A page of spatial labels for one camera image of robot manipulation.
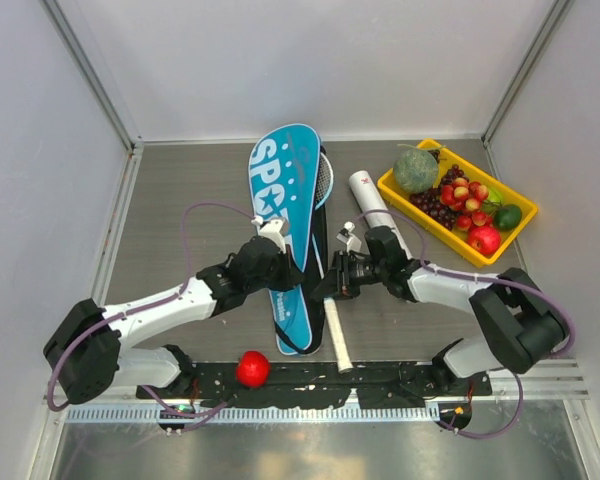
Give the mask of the blue badminton racket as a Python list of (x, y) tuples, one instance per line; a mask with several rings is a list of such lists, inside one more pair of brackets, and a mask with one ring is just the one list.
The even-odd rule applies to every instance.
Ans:
[(348, 353), (336, 302), (332, 298), (325, 298), (323, 300), (323, 306), (332, 339), (338, 372), (341, 374), (350, 372), (353, 369), (353, 364)]
[(314, 210), (322, 208), (332, 193), (334, 186), (334, 171), (326, 155), (326, 149), (321, 146), (319, 152), (319, 165), (314, 187)]

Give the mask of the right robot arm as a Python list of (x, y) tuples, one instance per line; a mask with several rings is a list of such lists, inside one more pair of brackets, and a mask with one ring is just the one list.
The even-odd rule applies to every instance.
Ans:
[(519, 268), (487, 276), (443, 270), (409, 257), (388, 226), (369, 229), (364, 239), (367, 253), (334, 253), (312, 298), (352, 299), (362, 286), (381, 284), (398, 299), (473, 315), (479, 335), (449, 344), (432, 360), (432, 381), (445, 394), (458, 392), (478, 373), (524, 374), (569, 337), (564, 314)]

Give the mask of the white shuttlecock tube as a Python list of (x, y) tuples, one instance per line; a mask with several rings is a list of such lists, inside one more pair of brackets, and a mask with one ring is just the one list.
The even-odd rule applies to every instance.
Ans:
[(367, 212), (365, 219), (368, 226), (371, 228), (378, 226), (389, 227), (396, 235), (407, 257), (412, 258), (413, 255), (406, 245), (393, 217), (387, 213), (387, 206), (369, 172), (366, 170), (354, 172), (349, 177), (348, 185), (361, 211)]

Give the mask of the blue racket bag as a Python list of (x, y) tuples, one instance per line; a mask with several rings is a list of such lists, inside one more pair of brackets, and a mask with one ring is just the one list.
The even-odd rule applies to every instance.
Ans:
[(322, 341), (323, 308), (310, 300), (322, 266), (315, 250), (320, 239), (313, 231), (320, 147), (312, 127), (292, 123), (258, 140), (248, 160), (253, 211), (265, 220), (288, 221), (284, 240), (304, 274), (303, 283), (291, 290), (269, 292), (276, 342), (284, 355), (312, 354)]

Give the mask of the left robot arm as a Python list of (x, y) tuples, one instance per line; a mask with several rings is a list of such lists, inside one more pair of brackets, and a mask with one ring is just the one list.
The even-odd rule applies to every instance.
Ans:
[(51, 368), (47, 392), (62, 388), (70, 405), (89, 402), (120, 379), (137, 344), (177, 326), (244, 304), (262, 289), (289, 291), (304, 274), (289, 245), (254, 236), (219, 264), (182, 284), (121, 305), (74, 304), (43, 348)]

